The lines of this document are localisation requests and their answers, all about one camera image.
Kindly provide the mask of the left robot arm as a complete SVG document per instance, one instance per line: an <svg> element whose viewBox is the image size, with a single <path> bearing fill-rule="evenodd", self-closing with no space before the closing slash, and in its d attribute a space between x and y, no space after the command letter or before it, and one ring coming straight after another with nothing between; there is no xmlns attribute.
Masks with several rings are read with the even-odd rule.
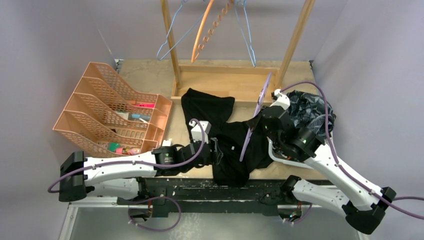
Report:
<svg viewBox="0 0 424 240"><path fill-rule="evenodd" d="M59 179L47 191L54 193L53 187L59 185L58 200L65 203L94 195L142 205L148 201L149 191L139 185L140 178L176 176L222 160L218 139L208 136L211 124L192 119L189 126L193 139L186 146L163 144L144 153L117 157L88 157L75 151L60 166Z"/></svg>

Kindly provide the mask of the peach plastic file organizer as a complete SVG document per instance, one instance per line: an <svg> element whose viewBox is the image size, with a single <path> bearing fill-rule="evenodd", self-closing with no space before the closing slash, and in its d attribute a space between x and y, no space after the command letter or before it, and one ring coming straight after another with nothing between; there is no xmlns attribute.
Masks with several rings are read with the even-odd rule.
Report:
<svg viewBox="0 0 424 240"><path fill-rule="evenodd" d="M92 157L124 156L116 148L138 147L144 153L161 145L172 104L161 94L133 89L109 64L90 62L53 130ZM131 114L150 116L150 121Z"/></svg>

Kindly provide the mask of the grey camouflage shorts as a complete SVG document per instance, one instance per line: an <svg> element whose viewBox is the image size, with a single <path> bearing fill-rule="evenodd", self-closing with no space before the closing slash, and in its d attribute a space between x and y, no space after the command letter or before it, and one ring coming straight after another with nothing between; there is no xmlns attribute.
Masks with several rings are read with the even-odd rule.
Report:
<svg viewBox="0 0 424 240"><path fill-rule="evenodd" d="M302 91L291 91L286 94L290 106L287 109L296 128L308 128L322 138L326 138L325 102L315 94Z"/></svg>

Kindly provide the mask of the orange hanger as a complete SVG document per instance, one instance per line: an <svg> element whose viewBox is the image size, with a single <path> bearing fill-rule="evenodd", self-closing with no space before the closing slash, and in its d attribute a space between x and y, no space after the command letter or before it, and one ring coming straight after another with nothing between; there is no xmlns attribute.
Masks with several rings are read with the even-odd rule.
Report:
<svg viewBox="0 0 424 240"><path fill-rule="evenodd" d="M220 13L216 16L216 18L212 21L211 26L208 30L205 30L205 27L207 26L207 20L211 13L211 10L214 6L215 0L210 0L205 11L203 14L203 17L201 18L199 28L194 40L192 53L191 53L191 59L190 62L194 63L201 51L204 49L205 45L209 42L211 36L214 34L224 17L229 13L230 9L235 5L234 0L227 0L225 2L224 7L221 9Z"/></svg>

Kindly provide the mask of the blue wire hanger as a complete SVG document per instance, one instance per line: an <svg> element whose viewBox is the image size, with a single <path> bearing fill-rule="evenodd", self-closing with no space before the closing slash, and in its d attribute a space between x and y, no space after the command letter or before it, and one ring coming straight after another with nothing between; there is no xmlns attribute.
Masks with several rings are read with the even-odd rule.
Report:
<svg viewBox="0 0 424 240"><path fill-rule="evenodd" d="M188 0L180 0L179 6L177 10L174 12L174 14L171 16L171 11L169 10L169 1L168 0L162 0L161 1L161 12L164 14L163 16L163 23L165 25L165 39L160 44L156 51L155 58L158 61L162 61L171 54L171 52L180 44L182 40L184 40L188 34L194 31L195 27L200 27L201 22L203 21L204 17L206 16L206 11L202 13L197 20L191 25L191 27L188 28L188 30L176 41L172 43L172 38L174 37L174 26L176 23L176 18L178 17L179 13L182 11L186 3L189 2Z"/></svg>

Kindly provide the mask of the white stapler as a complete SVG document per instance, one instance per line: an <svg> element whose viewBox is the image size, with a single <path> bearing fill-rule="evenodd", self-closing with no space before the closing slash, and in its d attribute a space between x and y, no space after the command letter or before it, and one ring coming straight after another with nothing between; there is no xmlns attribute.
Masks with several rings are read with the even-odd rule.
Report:
<svg viewBox="0 0 424 240"><path fill-rule="evenodd" d="M171 145L172 145L172 139L171 138L163 140L162 144L161 144L162 147L170 147Z"/></svg>

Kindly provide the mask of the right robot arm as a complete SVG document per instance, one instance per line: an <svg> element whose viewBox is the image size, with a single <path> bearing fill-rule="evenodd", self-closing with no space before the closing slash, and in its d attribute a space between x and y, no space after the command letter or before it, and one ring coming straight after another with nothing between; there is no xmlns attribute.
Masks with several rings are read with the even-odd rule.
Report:
<svg viewBox="0 0 424 240"><path fill-rule="evenodd" d="M368 181L338 157L330 136L336 116L324 97L276 90L272 98L270 106L247 121L248 129L264 135L283 160L306 165L336 186L332 190L291 175L280 187L282 200L319 205L344 217L355 230L372 234L396 192Z"/></svg>

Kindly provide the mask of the purple hanger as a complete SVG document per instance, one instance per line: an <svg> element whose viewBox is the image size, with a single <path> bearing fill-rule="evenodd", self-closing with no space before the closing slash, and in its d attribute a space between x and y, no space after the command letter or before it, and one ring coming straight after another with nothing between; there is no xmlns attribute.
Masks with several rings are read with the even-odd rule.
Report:
<svg viewBox="0 0 424 240"><path fill-rule="evenodd" d="M258 115L258 113L259 113L259 111L260 111L260 109L262 107L262 104L264 102L265 95L266 95L266 93L268 91L268 87L269 87L269 84L270 84L270 81L271 81L271 77L272 77L272 72L270 72L268 74L267 79L266 79L266 81L265 81L265 83L264 83L264 85L262 87L262 90L261 90L261 92L259 94L259 97L258 97L258 100L257 100L257 103L256 103L256 107L255 107L255 111L254 111L253 117L256 117ZM243 143L242 150L241 150L241 153L240 153L239 162L242 162L243 159L244 159L244 156L245 156L245 153L246 153L248 144L249 144L250 139L251 139L251 135L253 133L253 129L254 129L253 126L249 126L248 127L247 134L246 134L246 137L244 139L244 143Z"/></svg>

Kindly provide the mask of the black garment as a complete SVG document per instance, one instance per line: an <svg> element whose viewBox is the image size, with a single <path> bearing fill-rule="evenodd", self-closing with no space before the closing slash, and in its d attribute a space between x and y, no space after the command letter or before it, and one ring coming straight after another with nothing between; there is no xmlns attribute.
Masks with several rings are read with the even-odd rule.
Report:
<svg viewBox="0 0 424 240"><path fill-rule="evenodd" d="M217 138L223 157L212 166L214 182L219 186L243 187L255 169L265 169L272 159L268 154L268 139L264 132L252 133L240 160L248 132L246 121L229 122L235 98L219 97L190 88L181 97L185 121L197 119L211 124L208 136Z"/></svg>

